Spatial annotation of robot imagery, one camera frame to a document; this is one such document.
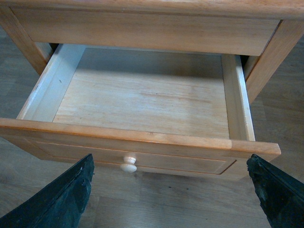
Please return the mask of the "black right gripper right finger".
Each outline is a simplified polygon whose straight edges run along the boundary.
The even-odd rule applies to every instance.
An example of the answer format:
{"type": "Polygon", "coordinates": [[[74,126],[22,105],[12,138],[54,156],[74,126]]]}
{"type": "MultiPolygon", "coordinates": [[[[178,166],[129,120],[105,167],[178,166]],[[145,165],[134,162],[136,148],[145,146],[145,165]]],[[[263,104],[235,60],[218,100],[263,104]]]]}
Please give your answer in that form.
{"type": "Polygon", "coordinates": [[[247,161],[260,206],[273,228],[304,226],[304,184],[256,154],[247,161]]]}

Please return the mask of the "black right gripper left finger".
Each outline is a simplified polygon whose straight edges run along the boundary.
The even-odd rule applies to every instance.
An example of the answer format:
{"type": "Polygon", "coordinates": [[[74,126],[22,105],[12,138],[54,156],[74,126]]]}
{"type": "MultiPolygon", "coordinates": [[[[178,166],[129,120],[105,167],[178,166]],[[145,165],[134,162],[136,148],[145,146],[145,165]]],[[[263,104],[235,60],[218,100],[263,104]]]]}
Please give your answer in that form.
{"type": "Polygon", "coordinates": [[[76,228],[91,194],[94,159],[88,154],[0,219],[2,228],[76,228]]]}

